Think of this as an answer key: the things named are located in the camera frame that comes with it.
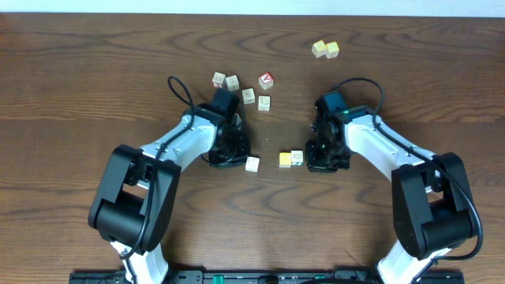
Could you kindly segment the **green Z cat block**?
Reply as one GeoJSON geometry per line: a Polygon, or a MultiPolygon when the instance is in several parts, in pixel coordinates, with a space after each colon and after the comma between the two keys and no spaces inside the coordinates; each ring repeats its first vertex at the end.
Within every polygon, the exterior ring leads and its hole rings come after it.
{"type": "Polygon", "coordinates": [[[257,157],[249,156],[246,160],[245,170],[256,173],[259,169],[260,159],[257,157]]]}

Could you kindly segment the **yellow M airplane block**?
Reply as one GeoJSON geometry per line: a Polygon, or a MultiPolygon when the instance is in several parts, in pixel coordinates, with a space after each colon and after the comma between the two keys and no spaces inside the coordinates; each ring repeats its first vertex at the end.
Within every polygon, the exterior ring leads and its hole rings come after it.
{"type": "Polygon", "coordinates": [[[302,150],[293,150],[291,153],[291,164],[301,166],[304,162],[304,152],[302,150]]]}

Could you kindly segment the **yellow K block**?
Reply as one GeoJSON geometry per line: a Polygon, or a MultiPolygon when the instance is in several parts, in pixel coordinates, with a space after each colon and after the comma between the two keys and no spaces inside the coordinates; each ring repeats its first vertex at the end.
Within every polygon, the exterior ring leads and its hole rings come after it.
{"type": "Polygon", "coordinates": [[[292,155],[290,152],[279,153],[279,167],[289,168],[292,166],[292,155]]]}

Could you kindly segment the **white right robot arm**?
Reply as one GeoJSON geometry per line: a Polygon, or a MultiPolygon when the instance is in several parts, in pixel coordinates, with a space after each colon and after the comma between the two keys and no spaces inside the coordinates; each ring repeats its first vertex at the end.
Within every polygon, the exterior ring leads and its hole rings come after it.
{"type": "Polygon", "coordinates": [[[482,238],[462,160],[437,155],[397,134],[367,106],[349,108],[337,91],[315,102],[313,140],[306,145],[311,172],[350,168],[350,157],[367,159],[391,182],[397,241],[370,271],[371,283],[416,283],[437,261],[466,240],[482,238]]]}

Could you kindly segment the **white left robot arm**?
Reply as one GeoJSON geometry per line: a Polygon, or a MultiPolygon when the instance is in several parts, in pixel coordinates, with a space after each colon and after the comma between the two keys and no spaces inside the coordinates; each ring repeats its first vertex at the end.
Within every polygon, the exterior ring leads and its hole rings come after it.
{"type": "Polygon", "coordinates": [[[118,251],[125,283],[161,283],[169,272],[161,240],[182,171],[203,154],[208,164],[245,164],[250,143],[233,92],[219,88],[209,103],[191,104],[179,124],[140,148],[121,144],[107,163],[88,224],[118,251]]]}

